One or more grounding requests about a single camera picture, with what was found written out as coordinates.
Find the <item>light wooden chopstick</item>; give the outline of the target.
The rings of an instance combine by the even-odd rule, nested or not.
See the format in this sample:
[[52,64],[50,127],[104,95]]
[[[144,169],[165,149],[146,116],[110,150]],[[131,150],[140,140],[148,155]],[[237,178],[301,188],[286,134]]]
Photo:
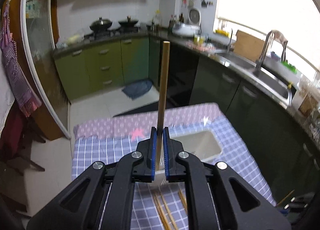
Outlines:
[[162,133],[164,128],[165,107],[167,99],[167,83],[169,70],[170,42],[163,42],[163,54],[161,64],[161,77],[159,86],[158,119],[157,119],[157,148],[156,148],[156,171],[160,168]]

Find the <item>green kitchen cabinets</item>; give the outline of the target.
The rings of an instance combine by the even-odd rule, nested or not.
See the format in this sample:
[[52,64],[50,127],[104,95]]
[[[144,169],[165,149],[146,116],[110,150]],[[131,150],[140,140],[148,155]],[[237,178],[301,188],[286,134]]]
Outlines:
[[125,36],[57,50],[56,69],[72,101],[149,77],[149,35]]

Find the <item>steel kitchen sink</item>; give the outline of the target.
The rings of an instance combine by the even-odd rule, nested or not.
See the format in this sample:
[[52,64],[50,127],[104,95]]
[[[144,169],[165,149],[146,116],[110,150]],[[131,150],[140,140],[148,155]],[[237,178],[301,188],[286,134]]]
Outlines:
[[293,98],[292,87],[289,88],[287,84],[266,69],[261,68],[257,70],[255,63],[252,61],[226,50],[216,50],[212,57],[223,63],[225,67],[238,73],[255,87],[266,92],[267,95],[277,101],[283,108],[291,105]]

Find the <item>brown wooden chopstick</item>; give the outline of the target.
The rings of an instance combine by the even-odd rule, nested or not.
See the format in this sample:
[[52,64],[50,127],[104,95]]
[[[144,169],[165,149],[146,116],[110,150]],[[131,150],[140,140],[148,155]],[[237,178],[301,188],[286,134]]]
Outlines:
[[162,222],[162,225],[164,227],[165,230],[171,230],[170,228],[170,225],[168,223],[168,220],[167,220],[167,217],[165,216],[164,212],[163,212],[163,209],[159,203],[159,200],[158,200],[158,197],[156,195],[156,193],[153,193],[152,194],[152,197],[153,197],[153,201],[155,203],[155,206],[156,206],[156,209],[157,209],[157,212],[159,214],[159,218]]
[[293,193],[295,192],[295,189],[289,192],[279,203],[277,203],[277,207],[281,206],[281,204],[286,201]]
[[171,210],[170,210],[162,193],[160,193],[160,197],[162,199],[162,203],[163,203],[164,209],[166,211],[166,212],[162,212],[162,218],[164,220],[165,229],[178,230],[178,226],[176,224],[176,221],[175,221],[174,217],[172,216]]
[[184,210],[185,210],[185,213],[188,214],[187,200],[186,200],[183,192],[182,192],[180,189],[178,190],[178,195],[179,195],[179,198],[180,198],[181,203],[182,203],[182,205],[183,205],[183,208],[184,208]]

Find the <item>white plastic utensil holder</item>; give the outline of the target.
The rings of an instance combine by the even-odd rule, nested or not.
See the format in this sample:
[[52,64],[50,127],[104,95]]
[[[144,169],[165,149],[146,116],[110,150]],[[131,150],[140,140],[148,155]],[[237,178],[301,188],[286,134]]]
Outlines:
[[[169,131],[169,136],[171,139],[181,142],[184,151],[192,153],[205,163],[210,163],[222,153],[222,144],[211,130],[205,129],[190,132]],[[149,183],[149,186],[152,188],[168,184],[168,181],[165,179],[163,147],[161,147],[161,151],[159,170],[156,170],[155,180]]]

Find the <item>blue checked tablecloth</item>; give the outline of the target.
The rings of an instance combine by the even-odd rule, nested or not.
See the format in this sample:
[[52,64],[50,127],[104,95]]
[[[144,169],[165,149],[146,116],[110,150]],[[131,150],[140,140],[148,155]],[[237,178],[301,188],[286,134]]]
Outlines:
[[102,201],[93,225],[107,229],[112,208],[121,228],[188,229],[192,215],[216,215],[223,172],[270,204],[276,201],[244,141],[217,104],[98,119],[75,127],[72,177],[96,172]]

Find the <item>blue floor mat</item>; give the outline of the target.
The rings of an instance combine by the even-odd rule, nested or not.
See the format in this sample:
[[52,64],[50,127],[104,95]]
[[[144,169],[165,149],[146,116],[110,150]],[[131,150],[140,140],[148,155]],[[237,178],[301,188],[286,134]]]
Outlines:
[[122,89],[122,92],[131,100],[135,100],[148,93],[152,88],[152,81],[149,79],[133,82]]

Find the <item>purple checked apron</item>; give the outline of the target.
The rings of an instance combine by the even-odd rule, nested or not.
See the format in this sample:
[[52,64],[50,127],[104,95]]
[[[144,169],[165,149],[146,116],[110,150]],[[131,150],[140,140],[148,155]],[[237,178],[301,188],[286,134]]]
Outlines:
[[10,31],[9,10],[10,2],[7,2],[3,12],[3,24],[1,27],[1,51],[4,58],[4,69],[19,109],[28,118],[41,107],[42,102],[32,89],[18,63],[17,45]]

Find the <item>white rice cooker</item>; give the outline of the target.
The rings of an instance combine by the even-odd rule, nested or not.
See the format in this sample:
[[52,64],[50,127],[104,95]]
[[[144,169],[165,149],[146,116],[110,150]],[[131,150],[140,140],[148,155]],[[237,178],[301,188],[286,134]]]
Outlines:
[[197,8],[188,11],[188,23],[175,23],[172,34],[179,37],[193,37],[201,33],[201,13]]

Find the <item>wooden cutting board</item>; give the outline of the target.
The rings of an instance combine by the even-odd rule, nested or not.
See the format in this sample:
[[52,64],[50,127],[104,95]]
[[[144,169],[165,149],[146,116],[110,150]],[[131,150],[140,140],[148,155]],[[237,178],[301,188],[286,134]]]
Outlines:
[[265,41],[238,30],[233,52],[255,62],[261,56],[264,44]]

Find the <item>black wok with lid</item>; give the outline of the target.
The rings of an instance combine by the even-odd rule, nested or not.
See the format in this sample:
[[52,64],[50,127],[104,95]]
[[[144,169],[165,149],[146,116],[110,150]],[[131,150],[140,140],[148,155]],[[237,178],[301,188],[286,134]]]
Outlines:
[[93,32],[102,32],[102,31],[107,31],[111,26],[113,22],[110,21],[109,19],[105,18],[103,19],[100,17],[97,21],[93,22],[89,28]]

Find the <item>white sheet cover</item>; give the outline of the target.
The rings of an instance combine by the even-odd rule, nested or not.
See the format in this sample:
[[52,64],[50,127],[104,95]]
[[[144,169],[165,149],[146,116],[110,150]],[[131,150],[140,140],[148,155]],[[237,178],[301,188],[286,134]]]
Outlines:
[[3,131],[9,111],[15,101],[7,73],[4,68],[3,55],[0,59],[0,132]]

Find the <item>glass sliding door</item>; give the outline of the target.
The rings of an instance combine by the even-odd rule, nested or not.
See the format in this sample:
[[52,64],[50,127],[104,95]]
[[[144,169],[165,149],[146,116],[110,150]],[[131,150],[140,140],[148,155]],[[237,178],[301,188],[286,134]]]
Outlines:
[[53,59],[55,48],[50,0],[21,0],[20,21],[25,57],[42,103],[33,114],[46,138],[71,138],[67,99]]

